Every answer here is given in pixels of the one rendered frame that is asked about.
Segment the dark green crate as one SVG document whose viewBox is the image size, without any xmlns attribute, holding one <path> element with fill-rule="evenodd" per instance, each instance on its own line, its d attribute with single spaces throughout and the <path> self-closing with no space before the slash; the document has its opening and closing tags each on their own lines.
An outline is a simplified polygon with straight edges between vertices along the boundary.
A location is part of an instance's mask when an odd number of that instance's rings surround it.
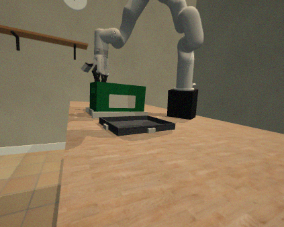
<svg viewBox="0 0 284 227">
<path fill-rule="evenodd" d="M 89 108 L 93 112 L 144 111 L 144 97 L 137 85 L 92 82 Z"/>
</svg>

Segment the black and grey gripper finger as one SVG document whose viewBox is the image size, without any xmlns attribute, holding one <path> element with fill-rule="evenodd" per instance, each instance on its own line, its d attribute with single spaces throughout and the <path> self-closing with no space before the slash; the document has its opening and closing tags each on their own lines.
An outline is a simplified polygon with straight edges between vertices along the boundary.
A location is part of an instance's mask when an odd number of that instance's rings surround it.
<svg viewBox="0 0 284 227">
<path fill-rule="evenodd" d="M 101 82 L 106 83 L 107 77 L 108 76 L 106 76 L 106 75 L 101 75 L 101 80 L 102 80 Z"/>
<path fill-rule="evenodd" d="M 95 71 L 97 70 L 97 65 L 95 65 L 95 67 L 92 70 L 95 82 L 100 82 L 100 73 L 96 73 Z"/>
</svg>

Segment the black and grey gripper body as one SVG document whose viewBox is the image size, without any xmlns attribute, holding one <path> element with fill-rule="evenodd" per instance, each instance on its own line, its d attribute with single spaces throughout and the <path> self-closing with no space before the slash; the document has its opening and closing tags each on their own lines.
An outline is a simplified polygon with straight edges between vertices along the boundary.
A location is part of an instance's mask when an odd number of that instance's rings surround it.
<svg viewBox="0 0 284 227">
<path fill-rule="evenodd" d="M 102 75 L 109 75 L 109 61 L 108 56 L 103 54 L 94 54 L 93 68 L 97 65 L 96 73 L 102 73 Z"/>
</svg>

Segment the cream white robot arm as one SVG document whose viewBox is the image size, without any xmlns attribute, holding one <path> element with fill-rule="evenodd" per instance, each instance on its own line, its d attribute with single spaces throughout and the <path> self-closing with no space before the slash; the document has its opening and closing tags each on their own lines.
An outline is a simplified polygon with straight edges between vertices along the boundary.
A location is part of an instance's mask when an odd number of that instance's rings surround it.
<svg viewBox="0 0 284 227">
<path fill-rule="evenodd" d="M 137 19 L 149 1 L 150 0 L 129 0 L 124 7 L 122 24 L 119 30 L 116 28 L 96 29 L 94 54 L 108 56 L 109 43 L 114 48 L 122 48 L 130 37 Z M 185 34 L 177 44 L 177 85 L 174 90 L 193 91 L 193 87 L 196 86 L 195 83 L 192 83 L 194 66 L 193 51 L 203 44 L 203 29 L 199 12 L 192 6 L 187 7 L 185 0 L 158 1 L 169 7 L 176 31 L 180 34 Z M 183 9 L 184 11 L 181 12 Z"/>
</svg>

